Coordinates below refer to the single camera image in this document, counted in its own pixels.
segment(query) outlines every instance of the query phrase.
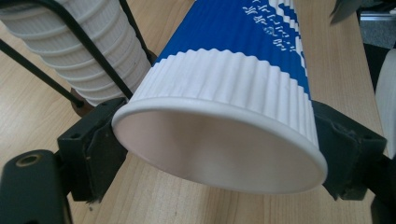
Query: ripple wall cup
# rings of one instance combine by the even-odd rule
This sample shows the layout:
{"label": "ripple wall cup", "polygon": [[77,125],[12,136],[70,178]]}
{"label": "ripple wall cup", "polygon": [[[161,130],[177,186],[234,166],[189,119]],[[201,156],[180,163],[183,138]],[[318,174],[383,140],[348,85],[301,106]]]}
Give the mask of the ripple wall cup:
{"label": "ripple wall cup", "polygon": [[327,174],[290,1],[197,0],[112,125],[135,155],[210,186],[294,193]]}

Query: black plastic bracket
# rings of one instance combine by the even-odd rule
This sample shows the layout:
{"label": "black plastic bracket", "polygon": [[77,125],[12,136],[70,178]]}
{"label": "black plastic bracket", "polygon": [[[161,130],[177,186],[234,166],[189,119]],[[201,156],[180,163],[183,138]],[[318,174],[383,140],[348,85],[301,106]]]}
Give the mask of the black plastic bracket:
{"label": "black plastic bracket", "polygon": [[102,200],[122,166],[127,150],[117,141],[111,120],[125,103],[124,98],[101,103],[58,138],[60,159],[71,174],[64,184],[75,201]]}
{"label": "black plastic bracket", "polygon": [[313,107],[329,169],[325,189],[335,200],[362,200],[369,189],[375,194],[373,223],[396,223],[396,157],[383,154],[387,140],[328,105]]}
{"label": "black plastic bracket", "polygon": [[0,223],[71,223],[56,157],[34,150],[10,160],[0,185]]}
{"label": "black plastic bracket", "polygon": [[34,150],[9,161],[0,182],[0,223],[71,223],[69,192],[75,201],[101,201],[127,154],[111,128],[125,103],[101,103],[58,138],[55,154]]}

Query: paper cup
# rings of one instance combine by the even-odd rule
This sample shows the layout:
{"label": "paper cup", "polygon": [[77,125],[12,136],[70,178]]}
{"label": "paper cup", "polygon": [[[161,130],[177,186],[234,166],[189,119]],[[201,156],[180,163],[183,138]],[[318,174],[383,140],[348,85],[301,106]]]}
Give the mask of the paper cup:
{"label": "paper cup", "polygon": [[[114,32],[109,32],[109,30],[115,26],[114,23],[117,22],[120,15],[120,4],[117,1],[104,0],[103,2],[104,4],[101,3],[92,14],[82,19],[76,19],[78,24],[91,39],[97,39],[101,36],[105,37],[102,38],[104,40],[97,41],[96,43],[100,50],[103,50],[103,47],[106,45],[111,45],[117,39],[118,36],[116,34],[109,35],[115,33],[117,29]],[[31,51],[40,55],[69,49],[80,43],[65,25],[56,30],[48,30],[46,33],[42,34],[13,35],[23,39]]]}
{"label": "paper cup", "polygon": [[327,174],[291,2],[196,1],[112,125],[135,155],[215,187],[294,193]]}

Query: wooden table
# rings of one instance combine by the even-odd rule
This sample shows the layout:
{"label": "wooden table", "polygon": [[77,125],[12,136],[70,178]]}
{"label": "wooden table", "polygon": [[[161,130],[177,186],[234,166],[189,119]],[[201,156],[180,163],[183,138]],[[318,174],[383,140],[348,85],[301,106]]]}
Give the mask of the wooden table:
{"label": "wooden table", "polygon": [[[193,0],[130,0],[148,47],[159,54]],[[330,26],[333,0],[296,0],[313,99],[381,133],[355,16]],[[67,84],[2,25],[8,44]],[[57,150],[79,117],[70,103],[0,54],[0,166],[32,149]],[[335,202],[323,187],[295,195],[255,195],[168,175],[129,154],[101,203],[71,202],[75,223],[371,223],[373,194]]]}

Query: screw hole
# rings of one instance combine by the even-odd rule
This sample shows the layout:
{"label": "screw hole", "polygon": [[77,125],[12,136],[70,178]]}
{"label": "screw hole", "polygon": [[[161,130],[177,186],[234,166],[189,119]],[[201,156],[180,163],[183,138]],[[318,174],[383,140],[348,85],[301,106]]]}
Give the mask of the screw hole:
{"label": "screw hole", "polygon": [[40,160],[41,156],[38,154],[28,155],[17,160],[17,166],[26,167],[36,164]]}

